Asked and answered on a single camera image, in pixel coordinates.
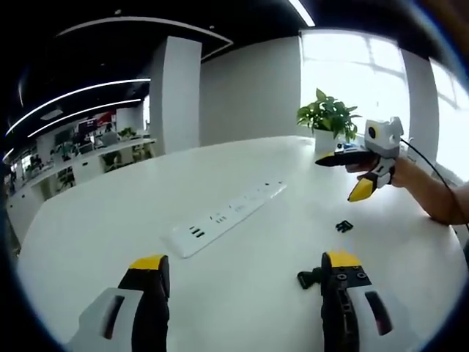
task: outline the led light strip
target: led light strip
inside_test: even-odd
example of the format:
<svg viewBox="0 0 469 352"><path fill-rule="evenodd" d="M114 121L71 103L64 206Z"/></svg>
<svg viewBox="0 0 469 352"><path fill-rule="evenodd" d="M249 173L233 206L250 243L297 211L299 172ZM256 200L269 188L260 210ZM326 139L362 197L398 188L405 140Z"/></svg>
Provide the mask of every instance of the led light strip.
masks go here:
<svg viewBox="0 0 469 352"><path fill-rule="evenodd" d="M82 114L84 112L88 112L88 111L91 111L91 110L96 110L96 109L101 109L101 108L105 108L107 106L113 106L113 105L119 105L119 104L125 104L125 103L135 103L136 101L142 101L142 99L132 99L132 100L123 100L123 101L117 101L116 103L110 103L110 104L104 104L104 105L99 105L99 106L95 106L94 108L89 108L89 109L86 109L86 110L82 110L82 111L79 111L79 112L74 112L73 114L70 114L70 115L67 115L65 117L61 117L60 119L58 120L55 120L51 123L49 123L48 125L45 125L43 127L41 127L39 130L31 133L29 137L32 137L33 135L35 135L36 133L46 129L47 127L51 127L52 125L62 121L62 120L65 120L65 119L68 119L69 117L72 117L72 116L75 116L75 115L78 115L78 114Z"/></svg>
<svg viewBox="0 0 469 352"><path fill-rule="evenodd" d="M12 127L10 127L8 129L8 131L5 133L5 136L8 135L8 133L10 133L11 131L13 131L13 128L15 128L16 126L18 126L20 123L22 123L26 118L28 118L29 116L31 116L33 113L35 113L36 111L42 109L44 106L47 106L49 104L52 104L62 98L66 98L66 97L70 97L71 95L74 95L76 93L79 93L79 92L84 92L85 90L89 90L89 89L94 89L94 88L99 88L99 87L105 87L105 86L111 86L113 84L122 84L122 83L135 83L135 82L150 82L150 78L137 78L137 79L126 79L124 81L114 81L114 82L108 82L108 83L101 83L101 84L96 84L94 86L90 86L90 87L85 87L85 88L81 88L81 89L78 89L78 90L74 90L73 92L69 92L67 94L63 94L55 99L52 99L50 101L48 101L47 103L44 103L43 105L40 105L38 106L37 108L31 110L28 114L24 115L22 118L20 118L17 122L15 122Z"/></svg>
<svg viewBox="0 0 469 352"><path fill-rule="evenodd" d="M10 151L7 154L5 154L5 156L3 157L3 159L1 161L5 161L5 159L8 158L8 155L10 155L13 150L14 150L14 148L10 149Z"/></svg>
<svg viewBox="0 0 469 352"><path fill-rule="evenodd" d="M308 11L306 11L305 7L301 4L300 0L288 0L288 1L290 1L290 4L295 8L296 12L298 12L298 14L301 16L303 21L305 21L308 27L316 26L313 19L308 14Z"/></svg>

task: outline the ceiling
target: ceiling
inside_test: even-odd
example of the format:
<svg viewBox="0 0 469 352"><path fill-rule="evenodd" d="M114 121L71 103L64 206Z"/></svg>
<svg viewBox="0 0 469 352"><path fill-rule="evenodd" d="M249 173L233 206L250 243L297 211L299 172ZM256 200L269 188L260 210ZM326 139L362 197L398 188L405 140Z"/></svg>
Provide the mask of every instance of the ceiling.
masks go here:
<svg viewBox="0 0 469 352"><path fill-rule="evenodd" d="M319 27L359 29L396 38L407 50L439 57L435 44L392 0L301 0ZM463 1L456 1L463 9ZM104 18L144 16L162 18L214 32L233 45L212 59L252 43L298 34L303 21L287 0L115 1L107 4L34 4L10 10L16 21L1 26L4 65L1 131L39 105L76 89L148 76L155 48L174 35L201 41L202 56L227 41L181 26L145 21L120 21L85 26L63 35L71 27ZM4 138L3 150L20 149L27 136L49 122L41 116L60 109L62 114L144 98L148 83L119 84L78 93L32 114Z"/></svg>

